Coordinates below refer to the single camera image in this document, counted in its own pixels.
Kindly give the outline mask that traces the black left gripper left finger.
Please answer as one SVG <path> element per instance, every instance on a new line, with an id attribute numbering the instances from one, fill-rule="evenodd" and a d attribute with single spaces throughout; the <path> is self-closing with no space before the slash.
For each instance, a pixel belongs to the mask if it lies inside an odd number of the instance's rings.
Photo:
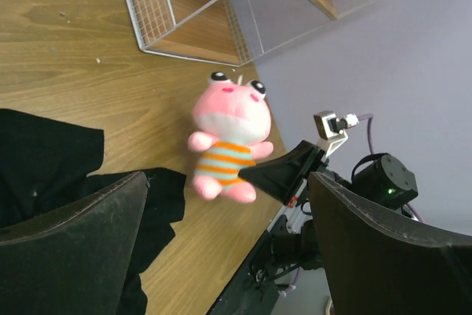
<path id="1" fill-rule="evenodd" d="M 147 192 L 132 173 L 1 229 L 1 313 L 115 314 Z"/>

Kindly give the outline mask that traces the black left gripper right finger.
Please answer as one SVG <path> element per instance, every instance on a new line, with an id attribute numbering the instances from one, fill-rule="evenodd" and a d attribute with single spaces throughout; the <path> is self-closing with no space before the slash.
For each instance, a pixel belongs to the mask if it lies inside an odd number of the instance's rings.
<path id="1" fill-rule="evenodd" d="M 337 314 L 471 314 L 471 237 L 409 219 L 321 173 L 308 179 Z"/>

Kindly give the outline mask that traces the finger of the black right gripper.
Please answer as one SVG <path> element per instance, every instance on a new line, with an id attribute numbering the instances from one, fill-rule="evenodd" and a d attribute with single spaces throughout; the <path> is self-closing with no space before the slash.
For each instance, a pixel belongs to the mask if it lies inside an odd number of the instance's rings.
<path id="1" fill-rule="evenodd" d="M 279 158 L 241 169 L 238 177 L 282 204 L 303 204 L 308 199 L 308 176 L 320 170 L 321 149 L 302 140 Z"/>

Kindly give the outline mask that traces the black t-shirt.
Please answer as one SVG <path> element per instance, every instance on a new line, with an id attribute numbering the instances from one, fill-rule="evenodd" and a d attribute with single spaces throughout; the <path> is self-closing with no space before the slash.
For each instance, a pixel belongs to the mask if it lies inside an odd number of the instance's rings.
<path id="1" fill-rule="evenodd" d="M 184 217 L 183 173 L 99 174 L 104 133 L 1 110 L 1 312 L 144 314 L 141 274 Z"/>

